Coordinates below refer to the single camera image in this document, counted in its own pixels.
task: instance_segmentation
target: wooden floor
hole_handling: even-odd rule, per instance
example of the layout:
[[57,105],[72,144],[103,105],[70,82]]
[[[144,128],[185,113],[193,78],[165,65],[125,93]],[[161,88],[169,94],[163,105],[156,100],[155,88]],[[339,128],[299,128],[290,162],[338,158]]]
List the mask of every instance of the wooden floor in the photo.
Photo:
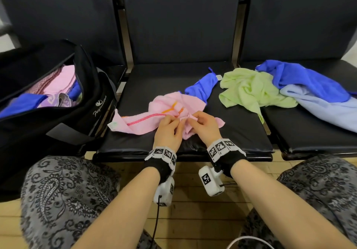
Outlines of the wooden floor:
[[[299,161],[283,161],[280,151],[273,162],[254,163],[272,178],[295,166]],[[357,158],[347,159],[357,164]],[[227,186],[225,192],[209,197],[198,176],[206,163],[177,163],[174,174],[175,190],[170,207],[160,207],[155,240],[163,248],[219,249],[238,237],[244,219],[252,209],[248,197],[237,187]],[[124,187],[138,173],[141,163],[108,163],[122,175]],[[226,183],[231,181],[221,176]],[[157,205],[152,204],[145,229],[152,235]],[[21,237],[20,201],[0,203],[0,248],[27,248]]]

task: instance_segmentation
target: person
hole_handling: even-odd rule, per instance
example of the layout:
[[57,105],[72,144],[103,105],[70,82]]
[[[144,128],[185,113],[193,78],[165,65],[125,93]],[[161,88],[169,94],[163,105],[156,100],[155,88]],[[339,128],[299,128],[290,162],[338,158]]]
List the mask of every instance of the person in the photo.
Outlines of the person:
[[[203,112],[194,116],[197,121],[167,115],[154,147],[176,152],[185,122],[206,146],[222,138],[214,117]],[[275,249],[355,248],[355,166],[320,154],[283,172],[276,181],[242,153],[228,154],[220,158],[220,166],[254,206],[242,235],[261,238]],[[170,171],[167,163],[151,158],[118,193],[119,175],[107,166],[83,158],[45,157],[29,169],[22,188],[24,238],[30,248],[159,248],[143,228],[154,193]],[[239,248],[267,247],[247,239]]]

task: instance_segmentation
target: light green cloth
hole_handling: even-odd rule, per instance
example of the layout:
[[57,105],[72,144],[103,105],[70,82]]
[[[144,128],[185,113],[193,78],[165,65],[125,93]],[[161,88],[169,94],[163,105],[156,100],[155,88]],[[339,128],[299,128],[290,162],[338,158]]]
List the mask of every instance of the light green cloth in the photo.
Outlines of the light green cloth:
[[276,105],[284,108],[297,106],[294,98],[279,93],[272,83],[273,75],[266,72],[256,72],[251,69],[237,68],[226,72],[221,80],[221,88],[227,88],[219,95],[225,107],[244,106],[247,110],[257,113],[264,123],[260,107]]

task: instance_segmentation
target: pink cloth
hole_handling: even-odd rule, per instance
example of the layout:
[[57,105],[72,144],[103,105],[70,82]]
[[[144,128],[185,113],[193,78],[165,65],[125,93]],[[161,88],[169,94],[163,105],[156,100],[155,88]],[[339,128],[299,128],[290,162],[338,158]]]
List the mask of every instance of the pink cloth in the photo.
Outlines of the pink cloth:
[[61,68],[55,70],[42,80],[39,80],[36,84],[34,84],[24,93],[43,94],[44,89],[51,83],[53,79],[55,79],[60,74],[60,72]]
[[44,94],[67,93],[76,80],[74,65],[64,66],[60,74],[44,89]]
[[[192,114],[197,111],[203,111],[206,103],[197,97],[174,92],[164,96],[157,96],[149,103],[149,111],[136,116],[121,117],[118,110],[115,109],[115,114],[108,127],[114,132],[146,134],[158,128],[160,121],[166,115],[172,115],[180,119],[193,118]],[[221,128],[225,122],[220,118],[216,118],[218,127]],[[182,134],[183,139],[188,139],[194,133],[190,132],[192,127],[186,122],[185,129]]]

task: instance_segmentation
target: person's left arm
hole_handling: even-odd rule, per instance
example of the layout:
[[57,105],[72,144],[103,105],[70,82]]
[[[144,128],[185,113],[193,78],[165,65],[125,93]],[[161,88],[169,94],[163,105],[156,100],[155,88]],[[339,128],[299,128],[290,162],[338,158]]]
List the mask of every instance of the person's left arm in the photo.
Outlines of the person's left arm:
[[[154,148],[166,146],[177,152],[184,124],[185,120],[180,122],[165,116],[155,134]],[[161,159],[145,161],[144,169],[122,189],[72,248],[136,248],[155,191],[170,173],[169,165]]]

